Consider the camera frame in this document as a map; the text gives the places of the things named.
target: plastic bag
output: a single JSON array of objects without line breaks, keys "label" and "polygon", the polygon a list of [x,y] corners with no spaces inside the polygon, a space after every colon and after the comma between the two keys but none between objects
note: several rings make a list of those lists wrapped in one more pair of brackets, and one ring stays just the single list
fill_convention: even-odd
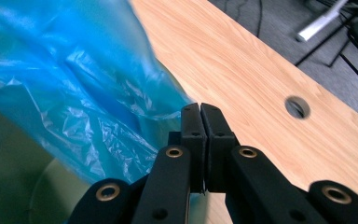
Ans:
[{"label": "plastic bag", "polygon": [[191,100],[125,0],[0,0],[0,113],[93,183],[146,175]]}]

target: wooden table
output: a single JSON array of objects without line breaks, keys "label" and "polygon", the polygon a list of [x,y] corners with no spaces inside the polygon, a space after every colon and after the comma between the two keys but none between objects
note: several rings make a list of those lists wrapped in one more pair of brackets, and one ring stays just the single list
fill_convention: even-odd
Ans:
[{"label": "wooden table", "polygon": [[[243,145],[302,189],[330,179],[358,193],[358,113],[207,1],[132,4],[158,59],[195,101],[222,109]],[[290,96],[307,118],[288,114]],[[223,199],[210,198],[207,222],[230,222]]]}]

